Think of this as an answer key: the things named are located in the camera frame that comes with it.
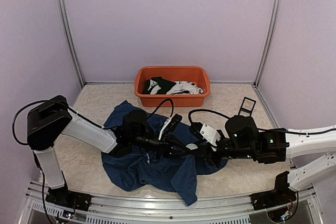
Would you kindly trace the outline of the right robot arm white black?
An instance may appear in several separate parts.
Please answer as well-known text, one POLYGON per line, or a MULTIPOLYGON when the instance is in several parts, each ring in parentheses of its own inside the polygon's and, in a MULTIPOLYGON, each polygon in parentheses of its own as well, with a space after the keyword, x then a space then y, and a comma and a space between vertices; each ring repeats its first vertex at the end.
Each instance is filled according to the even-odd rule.
POLYGON ((190 130, 200 142, 189 144, 187 150, 218 166, 221 159, 252 159, 260 164, 284 162, 299 156, 321 153, 315 161, 276 176, 274 188, 268 191, 273 205, 308 184, 335 171, 335 126, 310 129, 259 129, 251 116, 235 115, 228 118, 225 137, 207 124, 192 122, 190 130))

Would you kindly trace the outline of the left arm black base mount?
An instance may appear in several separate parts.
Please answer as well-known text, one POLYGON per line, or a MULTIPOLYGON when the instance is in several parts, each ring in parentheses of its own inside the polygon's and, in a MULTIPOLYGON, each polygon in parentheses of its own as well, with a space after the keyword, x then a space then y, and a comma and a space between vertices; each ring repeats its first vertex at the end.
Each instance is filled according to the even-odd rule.
POLYGON ((52 193, 48 192, 46 201, 52 204, 71 208, 74 210, 88 211, 91 204, 92 196, 74 191, 67 193, 52 193))

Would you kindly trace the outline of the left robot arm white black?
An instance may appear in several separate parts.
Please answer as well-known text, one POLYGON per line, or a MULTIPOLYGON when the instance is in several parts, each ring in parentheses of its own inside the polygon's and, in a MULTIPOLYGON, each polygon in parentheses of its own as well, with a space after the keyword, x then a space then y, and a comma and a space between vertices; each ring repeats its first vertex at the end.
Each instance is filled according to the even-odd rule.
POLYGON ((152 150, 158 157, 171 157, 177 149, 182 153, 190 152, 181 141, 169 135, 182 119, 178 114, 169 117, 159 134, 155 134, 148 123, 150 116, 139 109, 125 115, 121 126, 105 127, 75 111, 62 95, 25 105, 14 119, 27 108, 31 110, 27 114, 27 141, 24 144, 33 151, 53 197, 64 206, 73 201, 74 195, 68 190, 54 149, 59 135, 78 139, 109 155, 131 152, 133 146, 152 150))

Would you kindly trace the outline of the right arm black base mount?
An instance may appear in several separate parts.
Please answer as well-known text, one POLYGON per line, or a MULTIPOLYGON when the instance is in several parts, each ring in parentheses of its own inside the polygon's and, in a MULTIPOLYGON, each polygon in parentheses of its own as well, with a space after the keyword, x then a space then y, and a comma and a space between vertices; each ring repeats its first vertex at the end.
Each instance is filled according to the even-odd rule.
POLYGON ((275 192, 269 190, 261 193, 255 193, 250 196, 253 209, 262 210, 280 206, 297 200, 297 194, 292 191, 275 192))

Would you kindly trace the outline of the dark blue t-shirt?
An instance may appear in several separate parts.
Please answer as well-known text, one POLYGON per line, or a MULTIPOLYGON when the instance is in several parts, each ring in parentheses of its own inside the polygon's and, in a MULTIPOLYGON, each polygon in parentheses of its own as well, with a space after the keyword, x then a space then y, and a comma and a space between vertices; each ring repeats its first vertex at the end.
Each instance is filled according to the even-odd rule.
MULTIPOLYGON (((116 107, 104 123, 105 127, 121 126, 125 115, 133 110, 142 110, 123 101, 116 107)), ((149 125, 157 133, 167 117, 154 115, 149 118, 149 125)), ((190 131, 189 126, 180 123, 172 133, 184 145, 195 143, 197 138, 190 131)), ((101 152, 101 160, 108 177, 119 188, 133 191, 145 185, 152 185, 158 189, 177 193, 185 205, 190 206, 197 201, 196 188, 198 175, 210 175, 223 169, 228 160, 223 159, 220 168, 213 167, 193 155, 155 159, 156 153, 144 148, 132 147, 132 153, 122 157, 112 157, 101 152), (146 153, 151 158, 147 163, 146 153)))

